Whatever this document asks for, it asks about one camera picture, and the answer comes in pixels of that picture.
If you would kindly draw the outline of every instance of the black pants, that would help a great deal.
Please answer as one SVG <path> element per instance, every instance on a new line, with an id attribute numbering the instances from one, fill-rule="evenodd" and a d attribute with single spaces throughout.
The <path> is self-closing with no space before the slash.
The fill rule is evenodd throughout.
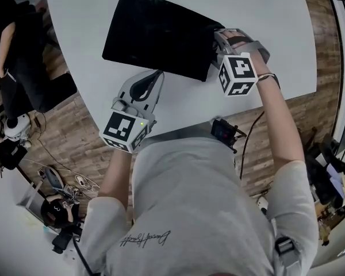
<path id="1" fill-rule="evenodd" d="M 12 59 L 8 74 L 0 80 L 4 110 L 9 119 L 32 110 L 45 113 L 76 93 L 70 74 L 50 80 L 41 50 L 31 49 L 32 52 Z"/>

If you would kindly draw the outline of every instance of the bracelet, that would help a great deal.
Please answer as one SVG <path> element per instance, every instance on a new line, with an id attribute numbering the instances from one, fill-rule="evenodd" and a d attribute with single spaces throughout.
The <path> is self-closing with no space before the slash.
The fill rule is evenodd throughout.
<path id="1" fill-rule="evenodd" d="M 280 84 L 278 82 L 278 79 L 277 79 L 276 75 L 275 74 L 271 74 L 270 72 L 268 72 L 266 74 L 263 74 L 263 75 L 258 75 L 258 82 L 263 81 L 263 80 L 269 78 L 270 76 L 272 76 L 274 78 L 274 80 L 276 81 L 278 87 L 280 88 Z"/>

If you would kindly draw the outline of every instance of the strap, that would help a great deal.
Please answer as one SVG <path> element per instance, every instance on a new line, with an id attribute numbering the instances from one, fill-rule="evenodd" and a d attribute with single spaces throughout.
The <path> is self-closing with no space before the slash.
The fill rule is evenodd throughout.
<path id="1" fill-rule="evenodd" d="M 274 78 L 274 80 L 276 81 L 278 87 L 281 89 L 280 84 L 278 82 L 277 76 L 275 74 L 271 74 L 270 72 L 267 73 L 267 74 L 258 75 L 258 82 L 263 81 L 263 80 L 269 78 L 270 76 L 272 76 Z"/>
<path id="2" fill-rule="evenodd" d="M 281 275 L 300 275 L 301 265 L 299 251 L 294 242 L 287 236 L 279 237 L 275 242 L 275 250 L 278 253 L 281 264 L 284 268 Z"/>
<path id="3" fill-rule="evenodd" d="M 237 43 L 245 42 L 245 43 L 251 43 L 253 40 L 249 39 L 248 37 L 243 36 L 235 36 L 227 39 L 230 46 L 233 46 Z"/>

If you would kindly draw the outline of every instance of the white table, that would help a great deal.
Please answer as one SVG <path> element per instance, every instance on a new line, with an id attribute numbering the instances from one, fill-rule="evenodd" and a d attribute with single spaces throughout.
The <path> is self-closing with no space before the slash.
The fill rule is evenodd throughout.
<path id="1" fill-rule="evenodd" d="M 271 53 L 269 66 L 286 99 L 316 91 L 316 50 L 305 0 L 168 0 L 240 28 Z M 118 0 L 48 0 L 56 35 L 78 90 L 100 127 L 128 78 L 147 70 L 102 58 Z M 262 106 L 256 89 L 246 97 L 224 97 L 211 66 L 207 81 L 165 73 L 149 136 Z"/>

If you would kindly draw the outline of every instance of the black cable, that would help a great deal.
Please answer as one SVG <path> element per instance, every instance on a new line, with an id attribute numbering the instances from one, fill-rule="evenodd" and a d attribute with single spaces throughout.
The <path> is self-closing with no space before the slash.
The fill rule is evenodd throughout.
<path id="1" fill-rule="evenodd" d="M 259 121 L 259 119 L 264 115 L 265 112 L 262 112 L 259 117 L 253 122 L 251 129 L 249 130 L 248 136 L 246 138 L 246 142 L 244 143 L 244 148 L 243 148 L 243 155 L 241 156 L 241 169 L 240 169 L 240 180 L 242 179 L 243 176 L 243 166 L 244 166 L 244 155 L 246 154 L 246 148 L 248 144 L 249 137 L 251 136 L 251 133 L 253 131 L 253 128 L 255 124 Z"/>
<path id="2" fill-rule="evenodd" d="M 83 196 L 87 197 L 88 200 L 92 200 L 91 197 L 89 197 L 87 194 L 85 194 L 84 192 L 81 192 Z"/>
<path id="3" fill-rule="evenodd" d="M 56 158 L 54 158 L 53 155 L 47 150 L 47 148 L 45 147 L 45 145 L 44 145 L 44 144 L 42 143 L 42 141 L 40 140 L 42 134 L 46 131 L 46 128 L 47 128 L 46 116 L 45 116 L 45 114 L 43 114 L 43 113 L 41 113 L 41 114 L 44 116 L 44 119 L 45 119 L 45 128 L 44 128 L 43 131 L 42 131 L 42 129 L 40 128 L 40 130 L 41 130 L 40 132 L 39 132 L 39 131 L 35 131 L 36 133 L 39 133 L 39 134 L 40 134 L 40 136 L 37 138 L 37 141 L 40 142 L 40 144 L 42 145 L 42 147 L 47 151 L 47 153 L 49 154 L 49 156 L 51 156 L 51 158 L 52 158 L 56 163 L 58 163 L 59 165 L 61 165 L 64 169 L 69 170 L 69 171 L 72 171 L 72 170 L 70 170 L 68 167 L 66 167 L 66 166 L 64 166 L 62 163 L 60 163 Z"/>
<path id="4" fill-rule="evenodd" d="M 77 251 L 77 253 L 78 253 L 78 255 L 79 255 L 80 260 L 82 261 L 84 267 L 86 268 L 86 271 L 87 271 L 88 275 L 89 275 L 89 276 L 94 276 L 94 275 L 96 275 L 96 274 L 93 274 L 93 273 L 92 273 L 92 270 L 91 270 L 90 266 L 87 264 L 85 258 L 83 257 L 83 255 L 82 255 L 82 253 L 81 253 L 81 250 L 80 250 L 79 247 L 78 247 L 78 243 L 77 243 L 76 240 L 75 240 L 75 236 L 73 236 L 72 239 L 73 239 L 74 247 L 75 247 L 75 249 L 76 249 L 76 251 Z"/>

